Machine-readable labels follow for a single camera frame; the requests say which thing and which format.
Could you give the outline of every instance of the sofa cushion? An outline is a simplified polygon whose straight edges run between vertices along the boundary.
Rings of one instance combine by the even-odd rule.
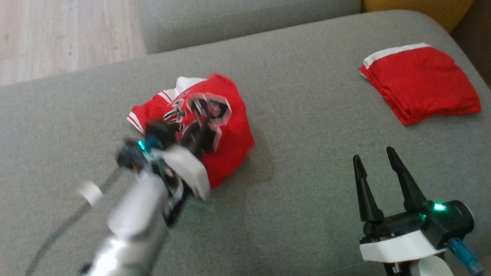
[[[149,54],[360,12],[360,0],[141,0]]]
[[[358,73],[369,54],[426,42],[468,75],[482,113],[405,127]],[[453,39],[415,12],[361,14],[172,51],[0,88],[0,275],[21,275],[43,240],[80,205],[81,181],[115,167],[131,107],[179,76],[220,72],[247,106],[256,148],[190,201],[154,275],[383,275],[361,259],[352,157],[359,154],[386,215],[403,211],[393,146],[427,198],[459,199],[476,217],[467,245],[491,248],[491,92]],[[37,275],[76,275],[108,234],[106,217],[134,181],[125,172],[48,252]],[[447,258],[452,268],[455,258]]]

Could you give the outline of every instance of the white plastic part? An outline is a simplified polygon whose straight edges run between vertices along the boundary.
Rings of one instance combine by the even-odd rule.
[[[454,276],[447,263],[437,256],[411,262],[411,276]]]
[[[436,250],[421,230],[385,241],[360,245],[361,255],[365,261],[382,263],[417,260],[445,250]]]
[[[180,145],[172,145],[165,151],[152,150],[150,155],[162,158],[192,189],[193,194],[205,200],[210,193],[210,181],[203,163],[188,149]]]
[[[80,185],[78,192],[91,206],[94,206],[94,204],[102,197],[101,189],[99,189],[99,187],[92,181],[83,182]]]
[[[162,179],[142,170],[136,183],[124,195],[120,204],[108,219],[109,229],[119,238],[129,239],[148,229],[155,214],[161,213],[163,197],[166,197]]]

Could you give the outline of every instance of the white stripe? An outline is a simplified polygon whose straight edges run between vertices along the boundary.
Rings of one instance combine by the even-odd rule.
[[[141,133],[143,133],[143,130],[141,130],[141,129],[140,129],[140,127],[139,127],[139,126],[137,126],[137,125],[135,124],[135,122],[133,122],[133,119],[131,119],[130,117],[126,117],[126,119],[127,119],[127,120],[128,120],[128,122],[130,122],[130,123],[131,123],[131,124],[132,124],[132,125],[133,125],[133,126],[134,126],[134,127],[137,129],[137,130],[138,130],[138,131],[140,131]]]
[[[162,92],[160,92],[160,93],[159,93],[159,94],[157,94],[157,95],[159,95],[159,96],[161,96],[162,98],[164,98],[164,100],[165,100],[166,102],[168,102],[168,103],[170,103],[170,102],[171,102],[170,97],[169,97],[167,94],[165,94],[163,91],[162,91]]]
[[[365,68],[368,69],[370,67],[370,65],[372,65],[372,63],[375,60],[381,59],[382,57],[397,54],[397,53],[408,51],[408,50],[424,48],[424,47],[431,47],[431,46],[426,44],[426,43],[418,43],[418,44],[410,44],[410,45],[404,45],[401,47],[394,47],[394,48],[388,48],[385,50],[380,50],[378,52],[375,52],[375,53],[369,55],[366,59],[364,59],[363,65],[365,65]]]
[[[140,121],[138,121],[138,118],[133,113],[133,111],[130,112],[130,114],[128,115],[128,117],[131,118],[131,119],[133,119],[133,121],[135,121],[136,125],[138,125],[138,128],[140,128],[140,131],[143,132],[143,127],[141,126]]]

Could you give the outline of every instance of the black graphic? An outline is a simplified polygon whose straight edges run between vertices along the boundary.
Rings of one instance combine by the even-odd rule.
[[[221,138],[220,126],[225,125],[232,114],[227,99],[213,94],[201,95],[201,97],[189,101],[188,108],[196,114],[197,118],[209,118],[202,149],[205,152],[215,151]],[[194,139],[201,122],[196,120],[184,130],[181,139],[182,144]]]

